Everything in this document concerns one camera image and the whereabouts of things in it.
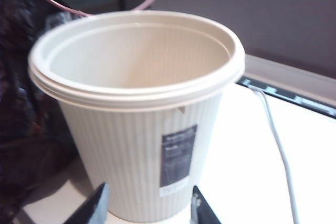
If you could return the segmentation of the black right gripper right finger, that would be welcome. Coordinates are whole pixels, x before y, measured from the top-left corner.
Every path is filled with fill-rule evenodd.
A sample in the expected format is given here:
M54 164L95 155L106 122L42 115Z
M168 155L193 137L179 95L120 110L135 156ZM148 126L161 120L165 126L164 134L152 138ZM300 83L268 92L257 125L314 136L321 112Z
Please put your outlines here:
M197 186L193 187L191 199L191 219L192 224L221 224L218 217L202 195Z

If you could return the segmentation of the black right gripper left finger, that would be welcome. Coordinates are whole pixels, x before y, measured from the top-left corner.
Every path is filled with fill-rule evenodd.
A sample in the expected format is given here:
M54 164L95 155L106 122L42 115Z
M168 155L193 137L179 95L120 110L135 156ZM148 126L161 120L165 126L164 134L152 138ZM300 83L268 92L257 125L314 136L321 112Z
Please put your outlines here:
M105 223L108 207L109 185L102 183L64 223Z

